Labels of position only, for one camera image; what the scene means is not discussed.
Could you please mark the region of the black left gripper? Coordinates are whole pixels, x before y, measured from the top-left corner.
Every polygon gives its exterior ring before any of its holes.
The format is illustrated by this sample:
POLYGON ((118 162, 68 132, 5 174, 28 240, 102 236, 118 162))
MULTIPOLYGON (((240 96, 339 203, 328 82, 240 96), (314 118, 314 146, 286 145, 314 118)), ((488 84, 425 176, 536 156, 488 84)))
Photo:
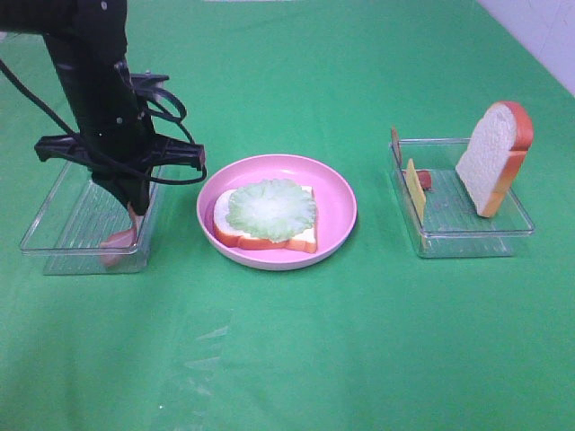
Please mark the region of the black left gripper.
POLYGON ((158 180, 147 172, 156 166, 187 165, 201 172, 197 180, 206 179, 204 147, 154 134, 150 146, 130 158, 118 162, 91 148, 79 135, 44 136, 34 146, 42 162, 61 158, 89 168, 92 181, 111 193, 125 208, 130 204, 138 216, 144 216, 150 205, 150 182, 158 180))

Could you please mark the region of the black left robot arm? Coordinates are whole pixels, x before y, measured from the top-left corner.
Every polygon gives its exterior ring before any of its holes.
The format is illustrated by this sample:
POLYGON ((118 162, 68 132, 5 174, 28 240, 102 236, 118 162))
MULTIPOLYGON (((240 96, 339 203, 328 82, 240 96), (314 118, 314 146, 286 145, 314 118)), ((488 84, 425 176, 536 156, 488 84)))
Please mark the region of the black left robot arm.
POLYGON ((124 1, 3 1, 1 29, 42 36, 77 130, 68 126, 7 67, 5 77, 63 130, 34 146, 43 162, 60 158, 88 168, 92 180, 128 211, 142 216, 149 186, 164 183, 156 166, 188 165, 207 177, 205 150, 192 136, 181 141, 155 132, 152 119, 182 125, 184 105, 162 84, 164 75, 132 74, 125 55, 124 1))

